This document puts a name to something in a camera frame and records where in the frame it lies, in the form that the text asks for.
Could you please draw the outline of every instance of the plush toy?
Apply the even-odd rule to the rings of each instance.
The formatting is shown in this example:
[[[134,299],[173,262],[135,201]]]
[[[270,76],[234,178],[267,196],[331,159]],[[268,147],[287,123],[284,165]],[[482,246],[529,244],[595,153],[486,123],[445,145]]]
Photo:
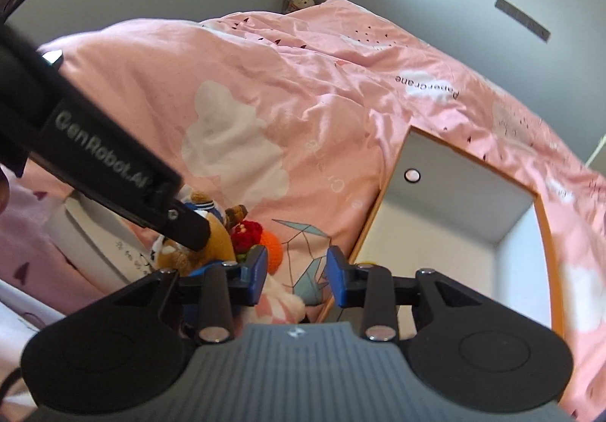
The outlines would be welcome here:
[[[290,0],[289,11],[296,11],[304,8],[309,8],[315,5],[313,0]]]
[[[150,260],[153,266],[157,269],[174,268],[181,277],[187,277],[211,261],[236,260],[229,232],[223,223],[210,212],[199,210],[198,213],[210,225],[210,239],[204,249],[192,251],[172,239],[160,236],[151,248]]]
[[[186,199],[186,206],[193,210],[210,211],[228,230],[242,222],[248,214],[244,205],[236,205],[223,210],[207,193],[198,190],[193,190],[189,198]]]
[[[282,243],[276,235],[263,229],[261,224],[244,220],[231,230],[231,243],[238,261],[245,261],[247,253],[257,245],[267,248],[267,273],[278,271],[284,258]]]
[[[229,229],[238,225],[248,211],[244,205],[223,211],[210,196],[193,191],[185,202],[187,207],[208,220],[210,238],[204,249],[192,251],[165,236],[159,236],[151,247],[150,261],[157,269],[174,268],[181,277],[186,277],[211,261],[235,261],[236,254],[231,245]]]
[[[278,271],[284,259],[282,243],[275,234],[264,230],[261,233],[261,242],[259,244],[267,248],[267,273],[273,275]]]
[[[246,256],[254,245],[261,242],[263,227],[252,220],[243,220],[231,230],[231,245],[238,257]]]

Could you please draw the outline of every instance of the bed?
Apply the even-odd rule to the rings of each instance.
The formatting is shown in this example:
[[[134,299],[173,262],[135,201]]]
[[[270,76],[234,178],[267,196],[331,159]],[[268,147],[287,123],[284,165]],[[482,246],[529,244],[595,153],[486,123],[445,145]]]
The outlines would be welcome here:
[[[345,0],[287,16],[134,20],[42,49],[57,48],[61,73],[189,186],[246,205],[278,235],[285,259],[274,279],[311,321],[329,297],[327,247],[351,251],[411,125],[532,188],[556,245],[575,356],[562,406],[586,421],[606,408],[606,180],[488,79]],[[13,183],[0,278],[62,313],[99,298],[42,231],[70,188],[34,164]],[[25,263],[27,280],[17,274]],[[287,320],[283,305],[266,306]]]

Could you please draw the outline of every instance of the air vent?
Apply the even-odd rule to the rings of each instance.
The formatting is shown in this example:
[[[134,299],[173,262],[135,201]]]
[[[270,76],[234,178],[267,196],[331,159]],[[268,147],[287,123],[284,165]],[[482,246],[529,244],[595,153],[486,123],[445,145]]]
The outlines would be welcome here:
[[[549,41],[551,32],[507,0],[496,0],[495,8],[501,10],[506,15],[509,15],[516,22],[521,23],[542,41]]]

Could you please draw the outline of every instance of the white cardboard box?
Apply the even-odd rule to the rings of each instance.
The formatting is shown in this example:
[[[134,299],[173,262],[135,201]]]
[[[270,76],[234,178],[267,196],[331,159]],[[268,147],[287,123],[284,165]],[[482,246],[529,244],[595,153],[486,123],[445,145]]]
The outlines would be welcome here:
[[[153,271],[149,251],[122,217],[78,192],[68,196],[45,230],[84,278],[105,294]]]
[[[417,183],[405,179],[411,169]],[[350,262],[376,263],[399,277],[434,268],[563,334],[561,282],[540,196],[419,128],[408,132]],[[416,333],[410,306],[398,317],[401,337]],[[361,310],[331,301],[320,319],[357,329]]]

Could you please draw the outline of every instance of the cloud print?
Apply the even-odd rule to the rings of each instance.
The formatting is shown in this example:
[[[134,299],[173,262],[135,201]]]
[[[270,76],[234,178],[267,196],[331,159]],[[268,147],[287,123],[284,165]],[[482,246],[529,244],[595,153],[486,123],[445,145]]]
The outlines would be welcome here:
[[[196,92],[198,120],[183,139],[181,155],[198,177],[219,176],[230,205],[249,210],[263,198],[280,199],[289,189],[282,149],[265,135],[255,108],[234,99],[227,87],[204,82]]]
[[[563,203],[574,203],[576,201],[576,196],[572,191],[567,190],[562,183],[554,180],[553,178],[548,178],[545,180],[547,187],[555,193],[555,195],[562,200]]]
[[[410,96],[431,97],[440,102],[459,96],[459,91],[449,81],[439,80],[427,72],[404,70],[396,77],[396,81],[405,85],[406,93]]]
[[[560,267],[565,294],[566,317],[577,331],[598,329],[606,321],[606,288],[595,270],[572,266]]]

